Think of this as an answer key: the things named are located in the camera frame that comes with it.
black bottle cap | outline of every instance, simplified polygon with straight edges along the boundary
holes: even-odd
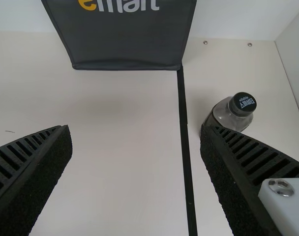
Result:
[[[239,117],[247,117],[257,108],[257,101],[246,92],[239,92],[229,101],[229,108]]]

printed label on cap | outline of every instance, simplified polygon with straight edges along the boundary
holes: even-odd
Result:
[[[249,98],[248,96],[245,96],[245,97],[239,99],[239,103],[240,103],[241,108],[245,108],[248,105],[255,104],[253,99]]]

emart logo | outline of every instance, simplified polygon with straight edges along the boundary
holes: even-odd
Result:
[[[106,2],[105,6],[108,8],[108,12],[114,12],[114,5],[113,0],[78,0],[79,4],[82,8],[87,11],[105,11],[104,3]],[[116,0],[117,1],[117,11],[118,13],[125,12],[135,12],[139,9],[141,11],[146,11],[146,3],[149,0]],[[158,11],[159,6],[156,5],[156,0],[150,0],[150,8],[153,11]]]

white table surface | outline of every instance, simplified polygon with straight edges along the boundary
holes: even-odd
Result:
[[[245,91],[258,103],[243,132],[299,161],[299,110],[275,43],[192,38],[183,59],[199,235],[232,235],[200,155],[199,130],[221,99]]]
[[[188,235],[176,72],[76,71],[55,33],[0,33],[0,146],[63,124],[73,156],[30,236]]]
[[[199,235],[228,236],[200,125],[247,91],[258,108],[244,133],[299,161],[299,111],[274,42],[208,41],[184,57],[195,206]],[[0,146],[58,124],[73,157],[31,236],[188,234],[175,72],[75,71],[56,34],[0,32]]]

black tape strip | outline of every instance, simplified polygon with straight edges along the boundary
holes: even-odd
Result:
[[[183,164],[183,177],[185,188],[185,199],[187,206],[187,219],[189,236],[197,236],[197,221],[195,215],[194,206],[194,194],[193,194],[193,182],[189,149],[189,137],[188,137],[188,118],[187,118],[187,106],[185,101],[184,90],[184,74],[183,66],[177,71],[178,78],[178,96],[179,96],[179,119],[180,119],[180,135],[181,135],[181,149],[182,149],[182,164]]]

